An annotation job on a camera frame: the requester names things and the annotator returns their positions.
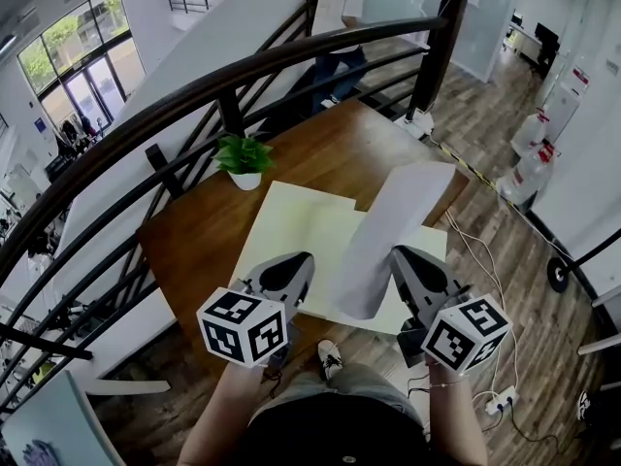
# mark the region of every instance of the potted plant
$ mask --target potted plant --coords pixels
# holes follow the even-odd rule
[[[214,157],[220,169],[227,171],[242,190],[252,190],[261,183],[261,175],[274,167],[266,147],[254,138],[228,135],[218,140],[219,152]]]

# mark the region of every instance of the power strip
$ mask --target power strip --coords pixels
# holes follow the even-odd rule
[[[499,404],[503,406],[503,409],[508,408],[509,397],[513,405],[515,405],[515,403],[517,402],[517,392],[515,391],[515,387],[513,385],[507,388],[506,390],[503,390],[501,393],[499,393],[498,397],[494,397],[493,399],[488,401],[487,404],[485,405],[485,412],[488,415],[493,416],[495,413],[499,411],[498,409]]]

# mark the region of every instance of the black and white marker cube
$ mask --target black and white marker cube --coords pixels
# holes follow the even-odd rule
[[[221,287],[196,316],[207,350],[248,368],[287,343],[282,302]]]
[[[492,296],[484,295],[439,311],[422,348],[461,374],[489,359],[511,326]]]

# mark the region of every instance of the white pot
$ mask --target white pot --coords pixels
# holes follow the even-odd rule
[[[229,173],[235,184],[242,190],[253,190],[261,184],[261,173],[252,173],[249,175],[234,175]]]

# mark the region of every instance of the computer monitor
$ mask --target computer monitor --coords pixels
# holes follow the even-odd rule
[[[537,36],[543,43],[556,43],[559,41],[559,36],[546,28],[543,24],[538,22],[535,28],[535,36]]]

